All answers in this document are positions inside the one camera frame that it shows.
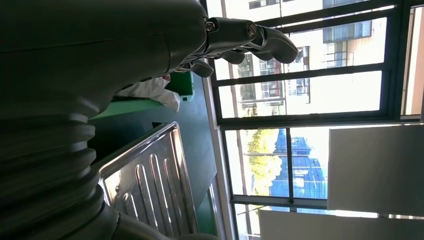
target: screw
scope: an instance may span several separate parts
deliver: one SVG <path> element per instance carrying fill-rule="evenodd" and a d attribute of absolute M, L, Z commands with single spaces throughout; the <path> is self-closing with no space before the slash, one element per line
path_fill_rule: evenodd
<path fill-rule="evenodd" d="M 256 35 L 257 28 L 256 25 L 251 22 L 247 25 L 247 33 L 249 34 L 249 37 L 254 37 Z"/>
<path fill-rule="evenodd" d="M 206 29 L 207 32 L 213 31 L 213 30 L 215 30 L 215 23 L 213 23 L 211 21 L 207 21 L 204 24 L 204 28 Z"/>

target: building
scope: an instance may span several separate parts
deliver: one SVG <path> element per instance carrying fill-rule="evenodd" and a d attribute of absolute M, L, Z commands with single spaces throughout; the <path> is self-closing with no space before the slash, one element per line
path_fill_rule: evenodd
<path fill-rule="evenodd" d="M 287 142 L 284 129 L 278 132 L 274 153 L 282 154 L 281 173 L 272 181 L 271 196 L 289 196 L 289 174 L 287 163 Z M 293 166 L 293 194 L 296 198 L 326 199 L 327 179 L 316 158 L 310 158 L 311 148 L 304 137 L 292 137 L 291 154 Z"/>

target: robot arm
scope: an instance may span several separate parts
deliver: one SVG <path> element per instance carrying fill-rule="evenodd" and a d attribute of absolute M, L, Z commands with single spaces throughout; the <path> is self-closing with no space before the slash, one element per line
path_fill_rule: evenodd
<path fill-rule="evenodd" d="M 0 239 L 167 239 L 104 203 L 88 119 L 139 80 L 210 75 L 203 57 L 297 55 L 281 32 L 208 19 L 195 0 L 9 0 L 0 22 Z"/>

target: black window frame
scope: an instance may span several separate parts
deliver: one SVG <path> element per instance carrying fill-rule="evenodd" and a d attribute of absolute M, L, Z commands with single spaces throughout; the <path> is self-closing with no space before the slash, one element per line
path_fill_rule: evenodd
<path fill-rule="evenodd" d="M 382 17 L 387 18 L 387 28 L 385 36 L 385 54 L 383 63 L 375 63 L 361 66 L 345 66 L 330 69 L 309 70 L 302 74 L 297 72 L 275 74 L 268 76 L 253 76 L 243 79 L 227 79 L 217 80 L 214 73 L 211 77 L 212 95 L 214 98 L 215 112 L 217 124 L 220 126 L 221 139 L 224 152 L 225 171 L 229 185 L 230 204 L 232 206 L 232 218 L 236 221 L 237 215 L 234 205 L 258 205 L 258 206 L 275 206 L 287 207 L 291 212 L 295 212 L 296 208 L 306 209 L 327 209 L 327 201 L 325 199 L 304 199 L 293 197 L 293 176 L 291 180 L 291 188 L 289 188 L 289 197 L 274 196 L 251 196 L 238 195 L 233 193 L 232 180 L 229 166 L 229 154 L 227 149 L 226 131 L 232 130 L 248 130 L 262 128 L 286 128 L 286 137 L 290 139 L 291 127 L 312 127 L 312 126 L 335 126 L 335 125 L 356 125 L 356 124 L 399 124 L 399 123 L 416 123 L 419 119 L 404 119 L 401 117 L 402 89 L 404 68 L 406 63 L 406 51 L 408 41 L 408 25 L 409 14 L 411 8 L 424 6 L 424 0 L 368 0 L 350 5 L 335 6 L 313 12 L 306 12 L 291 16 L 278 17 L 257 22 L 259 25 L 266 27 L 283 26 L 302 21 L 323 19 L 335 15 L 345 15 L 352 12 L 361 12 L 371 9 L 377 9 L 388 5 L 395 5 L 395 8 L 384 11 L 374 11 L 369 13 L 356 14 L 346 17 L 339 17 L 312 22 L 307 24 L 292 25 L 290 27 L 277 28 L 283 33 L 293 33 L 307 31 L 317 28 L 331 27 L 339 23 L 355 23 L 363 20 L 372 20 Z M 209 64 L 214 67 L 213 60 L 209 60 Z M 222 118 L 221 103 L 219 95 L 219 87 L 232 86 L 236 84 L 263 83 L 270 81 L 295 80 L 297 78 L 312 78 L 325 75 L 342 75 L 360 72 L 382 71 L 382 86 L 380 96 L 380 110 L 371 112 L 347 112 L 347 113 L 327 113 L 312 115 L 289 115 L 289 116 L 257 116 L 249 118 Z M 287 156 L 291 155 L 291 141 L 287 141 Z M 288 174 L 293 174 L 290 169 L 291 161 L 288 161 Z M 234 222 L 234 230 L 237 233 L 237 223 Z"/>

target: metal tray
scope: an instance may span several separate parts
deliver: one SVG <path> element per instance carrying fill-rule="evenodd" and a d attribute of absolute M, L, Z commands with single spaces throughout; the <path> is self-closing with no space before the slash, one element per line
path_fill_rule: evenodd
<path fill-rule="evenodd" d="M 176 122 L 156 127 L 99 168 L 106 203 L 168 237 L 198 232 Z"/>

